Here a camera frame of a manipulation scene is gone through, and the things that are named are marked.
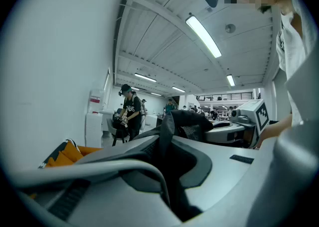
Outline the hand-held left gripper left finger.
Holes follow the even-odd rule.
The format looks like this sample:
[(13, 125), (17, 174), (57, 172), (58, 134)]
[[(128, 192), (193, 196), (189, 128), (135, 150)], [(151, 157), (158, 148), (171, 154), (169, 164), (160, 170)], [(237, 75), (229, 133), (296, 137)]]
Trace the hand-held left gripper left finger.
[[(128, 186), (120, 171), (156, 176), (158, 194)], [(139, 160), (113, 160), (13, 172), (10, 182), (30, 212), (46, 227), (175, 227), (162, 173)]]

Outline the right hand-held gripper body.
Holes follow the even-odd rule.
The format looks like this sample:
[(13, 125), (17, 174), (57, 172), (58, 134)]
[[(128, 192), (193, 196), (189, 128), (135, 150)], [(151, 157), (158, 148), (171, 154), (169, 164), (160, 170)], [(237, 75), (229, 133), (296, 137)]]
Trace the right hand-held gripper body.
[(245, 127), (244, 141), (249, 148), (257, 145), (261, 133), (270, 121), (263, 99), (250, 100), (234, 109), (229, 120)]

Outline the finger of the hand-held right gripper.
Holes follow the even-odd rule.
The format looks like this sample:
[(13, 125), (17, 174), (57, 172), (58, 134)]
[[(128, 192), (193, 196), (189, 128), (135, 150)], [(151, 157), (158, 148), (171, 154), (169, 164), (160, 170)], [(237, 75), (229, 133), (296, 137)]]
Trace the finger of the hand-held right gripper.
[(204, 133), (207, 142), (230, 144), (243, 139), (245, 127), (231, 121), (213, 122), (213, 129)]

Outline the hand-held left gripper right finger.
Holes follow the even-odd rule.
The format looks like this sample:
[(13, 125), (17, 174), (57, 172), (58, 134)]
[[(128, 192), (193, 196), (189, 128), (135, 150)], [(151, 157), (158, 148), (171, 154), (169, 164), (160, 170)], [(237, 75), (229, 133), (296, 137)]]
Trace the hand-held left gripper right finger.
[[(184, 192), (190, 206), (199, 210), (181, 226), (266, 227), (279, 224), (296, 205), (319, 170), (318, 124), (305, 123), (268, 139), (259, 150), (205, 144), (175, 136), (173, 145), (203, 153), (210, 171), (196, 187)], [(158, 136), (140, 138), (98, 151), (81, 164), (113, 161), (120, 153), (141, 152)]]

